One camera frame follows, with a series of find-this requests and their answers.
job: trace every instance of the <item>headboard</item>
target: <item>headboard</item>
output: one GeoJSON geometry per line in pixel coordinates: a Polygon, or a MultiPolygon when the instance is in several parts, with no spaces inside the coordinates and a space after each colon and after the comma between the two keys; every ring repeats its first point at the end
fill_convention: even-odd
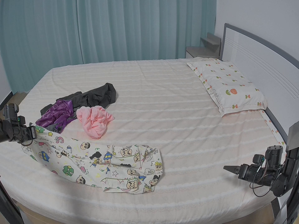
{"type": "Polygon", "coordinates": [[[267,115],[287,141],[299,120],[299,61],[274,44],[228,23],[220,60],[231,61],[263,92],[267,115]]]}

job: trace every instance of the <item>bed sheet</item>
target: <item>bed sheet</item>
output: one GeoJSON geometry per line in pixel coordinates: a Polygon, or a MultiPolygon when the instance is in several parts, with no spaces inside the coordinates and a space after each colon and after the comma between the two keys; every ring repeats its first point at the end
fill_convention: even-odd
{"type": "MultiPolygon", "coordinates": [[[[164,175],[147,194],[104,193],[72,183],[24,154],[17,143],[1,144],[1,181],[31,210],[64,223],[224,223],[267,205],[275,197],[254,196],[249,184],[223,170],[252,163],[277,144],[259,111],[220,118],[201,81],[186,65],[193,59],[107,62],[50,70],[20,104],[26,123],[55,99],[112,83],[115,117],[94,140],[78,120],[64,136],[94,143],[158,147],[164,175]]],[[[267,192],[263,187],[257,194],[267,192]]]]}

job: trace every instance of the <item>pillowcase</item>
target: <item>pillowcase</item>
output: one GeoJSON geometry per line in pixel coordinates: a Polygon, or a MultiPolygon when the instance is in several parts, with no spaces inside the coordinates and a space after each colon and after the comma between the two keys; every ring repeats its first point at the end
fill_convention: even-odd
{"type": "Polygon", "coordinates": [[[266,109],[267,101],[231,62],[218,59],[188,62],[219,107],[220,116],[241,110],[266,109]]]}

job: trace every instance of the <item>white cartoon garment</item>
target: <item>white cartoon garment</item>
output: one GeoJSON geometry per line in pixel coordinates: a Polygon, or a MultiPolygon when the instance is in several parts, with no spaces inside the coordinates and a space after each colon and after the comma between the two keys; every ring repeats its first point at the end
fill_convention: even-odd
{"type": "Polygon", "coordinates": [[[115,147],[63,137],[36,125],[37,138],[24,153],[72,182],[102,187],[104,192],[154,191],[162,161],[157,148],[115,147]]]}

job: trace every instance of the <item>clothes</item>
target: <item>clothes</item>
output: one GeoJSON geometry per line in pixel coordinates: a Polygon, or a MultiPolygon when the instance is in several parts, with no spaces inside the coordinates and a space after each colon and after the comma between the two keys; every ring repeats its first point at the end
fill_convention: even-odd
{"type": "Polygon", "coordinates": [[[23,148],[37,162],[72,182],[104,192],[152,192],[163,174],[157,148],[115,147],[66,138],[36,125],[37,138],[23,148]]]}
{"type": "Polygon", "coordinates": [[[74,120],[69,119],[73,114],[73,102],[59,99],[35,124],[44,128],[53,125],[53,129],[61,133],[74,120]]]}
{"type": "MultiPolygon", "coordinates": [[[[76,110],[82,106],[93,107],[99,105],[102,106],[103,108],[106,108],[109,104],[115,103],[116,91],[113,87],[113,84],[106,83],[105,85],[99,88],[87,91],[85,93],[79,91],[59,99],[72,100],[73,109],[74,109],[73,118],[76,118],[76,110]]],[[[41,109],[40,110],[41,115],[43,115],[50,107],[51,104],[41,109]]]]}
{"type": "Polygon", "coordinates": [[[77,118],[84,131],[92,138],[99,139],[107,129],[107,123],[114,120],[102,106],[85,107],[77,110],[77,118]]]}

